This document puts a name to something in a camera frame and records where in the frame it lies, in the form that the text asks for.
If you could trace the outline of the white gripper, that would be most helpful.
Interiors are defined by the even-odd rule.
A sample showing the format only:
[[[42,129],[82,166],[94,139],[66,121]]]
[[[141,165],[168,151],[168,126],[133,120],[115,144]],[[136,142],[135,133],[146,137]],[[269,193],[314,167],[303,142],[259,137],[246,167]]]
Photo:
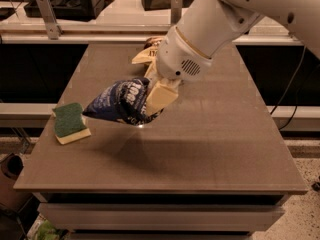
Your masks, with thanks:
[[[156,63],[152,62],[144,75],[151,84],[156,83],[146,99],[146,114],[151,116],[173,103],[179,96],[180,80],[198,81],[211,65],[211,58],[195,51],[179,29],[172,27],[158,47]],[[167,79],[158,81],[158,73]]]

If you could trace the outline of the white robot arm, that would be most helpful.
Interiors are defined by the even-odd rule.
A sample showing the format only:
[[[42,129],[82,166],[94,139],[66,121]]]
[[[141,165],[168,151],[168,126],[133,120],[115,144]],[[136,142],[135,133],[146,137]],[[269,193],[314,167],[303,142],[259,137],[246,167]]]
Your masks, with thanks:
[[[211,67],[214,54],[269,17],[320,57],[320,0],[194,0],[158,47],[146,76],[152,80],[146,113],[178,97],[182,81],[195,81]]]

